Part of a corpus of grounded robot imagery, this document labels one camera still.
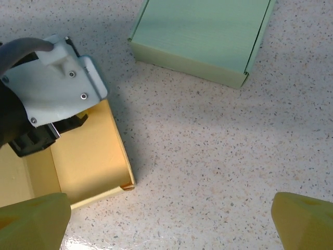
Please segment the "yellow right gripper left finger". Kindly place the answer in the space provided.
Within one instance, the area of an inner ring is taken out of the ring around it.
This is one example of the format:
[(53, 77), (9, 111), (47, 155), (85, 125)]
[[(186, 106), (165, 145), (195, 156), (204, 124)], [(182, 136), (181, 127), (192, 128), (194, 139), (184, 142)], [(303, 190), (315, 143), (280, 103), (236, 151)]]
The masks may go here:
[(60, 250), (71, 217), (65, 193), (0, 208), (0, 250)]

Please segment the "yellow paper box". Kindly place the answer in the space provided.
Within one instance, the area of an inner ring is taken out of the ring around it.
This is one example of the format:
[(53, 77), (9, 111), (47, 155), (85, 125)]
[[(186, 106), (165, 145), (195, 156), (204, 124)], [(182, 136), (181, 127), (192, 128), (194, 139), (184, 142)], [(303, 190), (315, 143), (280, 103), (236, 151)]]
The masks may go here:
[(0, 207), (62, 192), (77, 209), (134, 188), (109, 103), (87, 114), (81, 127), (41, 152), (21, 158), (9, 145), (0, 148)]

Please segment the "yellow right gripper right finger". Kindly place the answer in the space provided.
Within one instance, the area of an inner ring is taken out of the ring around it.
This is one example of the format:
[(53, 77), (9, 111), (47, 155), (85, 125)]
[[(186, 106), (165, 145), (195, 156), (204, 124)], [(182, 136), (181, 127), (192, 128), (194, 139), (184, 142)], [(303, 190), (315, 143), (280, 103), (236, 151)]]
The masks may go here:
[(333, 250), (333, 203), (279, 192), (271, 215), (284, 250)]

